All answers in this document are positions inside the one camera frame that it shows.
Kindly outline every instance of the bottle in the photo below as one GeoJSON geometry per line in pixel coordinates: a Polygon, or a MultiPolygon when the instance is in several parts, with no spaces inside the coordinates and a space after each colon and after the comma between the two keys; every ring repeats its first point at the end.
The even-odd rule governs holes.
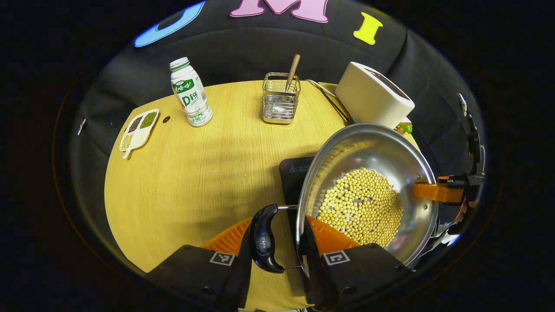
{"type": "Polygon", "coordinates": [[[170,71],[171,88],[189,123],[195,127],[207,124],[212,119],[212,109],[208,106],[199,75],[190,65],[189,59],[182,57],[171,62],[170,71]]]}

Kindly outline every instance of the letter m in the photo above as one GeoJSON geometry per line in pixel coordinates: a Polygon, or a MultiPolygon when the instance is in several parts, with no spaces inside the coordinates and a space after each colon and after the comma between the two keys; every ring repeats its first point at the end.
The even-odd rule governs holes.
{"type": "MultiPolygon", "coordinates": [[[[299,7],[291,11],[294,17],[308,19],[309,21],[327,23],[327,0],[264,0],[275,14],[282,14],[293,4],[300,2],[299,7]]],[[[260,0],[242,0],[239,8],[231,11],[233,17],[253,16],[264,13],[264,8],[259,6],[260,0]]]]}

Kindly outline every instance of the wire basket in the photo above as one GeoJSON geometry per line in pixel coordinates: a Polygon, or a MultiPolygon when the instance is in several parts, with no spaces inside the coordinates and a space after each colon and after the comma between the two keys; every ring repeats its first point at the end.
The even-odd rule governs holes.
{"type": "Polygon", "coordinates": [[[301,83],[297,75],[286,90],[288,73],[267,73],[262,83],[262,119],[269,123],[290,124],[295,117],[301,83]]]}

